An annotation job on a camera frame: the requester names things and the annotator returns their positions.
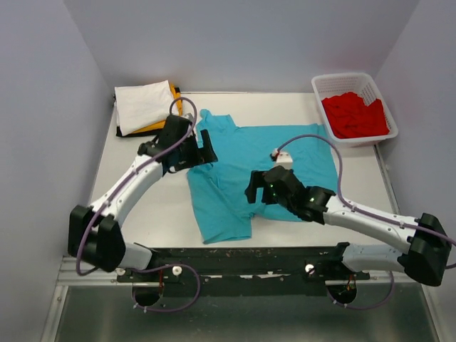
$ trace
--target white tabletop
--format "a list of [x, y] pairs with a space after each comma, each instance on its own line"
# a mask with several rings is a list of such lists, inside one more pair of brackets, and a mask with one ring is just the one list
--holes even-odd
[[[206, 108], [213, 115], [230, 114], [238, 126], [321, 123], [313, 94], [188, 93], [185, 96], [195, 102], [198, 110]], [[190, 112], [188, 105], [184, 105], [184, 109], [185, 113]], [[92, 200], [113, 186], [135, 158], [139, 144], [147, 140], [150, 137], [117, 138], [115, 118], [111, 120]], [[358, 203], [390, 212], [390, 202], [373, 147], [342, 149], [341, 152], [344, 195]], [[165, 175], [144, 194], [122, 227], [125, 241], [157, 248], [311, 247], [332, 246], [338, 242], [378, 243], [340, 227], [255, 217], [251, 239], [203, 245], [193, 214], [186, 172]]]

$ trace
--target plastic basket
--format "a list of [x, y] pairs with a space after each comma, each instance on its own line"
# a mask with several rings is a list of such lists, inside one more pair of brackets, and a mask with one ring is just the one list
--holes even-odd
[[[334, 73], [331, 75], [316, 76], [312, 78], [312, 87], [316, 96], [318, 111], [325, 123], [326, 132], [338, 146], [357, 147], [374, 145], [382, 140], [391, 139], [398, 135], [398, 126], [396, 126], [393, 116], [391, 115], [391, 112], [383, 100], [383, 97], [375, 85], [372, 77], [370, 77], [367, 73]], [[321, 101], [325, 98], [342, 95], [349, 91], [362, 97], [366, 105], [370, 105], [377, 98], [382, 101], [383, 109], [385, 111], [386, 124], [390, 130], [387, 135], [350, 139], [340, 139], [334, 135]]]

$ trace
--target red cloth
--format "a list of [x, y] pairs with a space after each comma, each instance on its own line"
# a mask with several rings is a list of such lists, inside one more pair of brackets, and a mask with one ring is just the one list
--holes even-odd
[[345, 93], [325, 98], [322, 103], [337, 138], [373, 137], [390, 132], [380, 99], [365, 105], [355, 93]]

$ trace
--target white wall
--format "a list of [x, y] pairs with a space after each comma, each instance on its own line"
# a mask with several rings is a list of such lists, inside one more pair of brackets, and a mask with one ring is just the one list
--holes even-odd
[[0, 45], [0, 340], [39, 341], [110, 90], [61, 0], [3, 1]]
[[311, 91], [375, 75], [418, 0], [64, 0], [110, 86]]
[[[399, 136], [382, 145], [403, 214], [429, 212], [456, 237], [456, 1], [422, 0], [375, 79]], [[450, 257], [456, 261], [456, 253]], [[456, 271], [438, 289], [456, 337]]]

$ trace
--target folded white cloth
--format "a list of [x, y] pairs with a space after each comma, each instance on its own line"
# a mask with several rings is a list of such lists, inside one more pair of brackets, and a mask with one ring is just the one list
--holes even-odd
[[[122, 135], [164, 120], [169, 114], [174, 96], [170, 83], [163, 81], [136, 87], [115, 87], [118, 123]], [[172, 112], [179, 114], [174, 104]]]

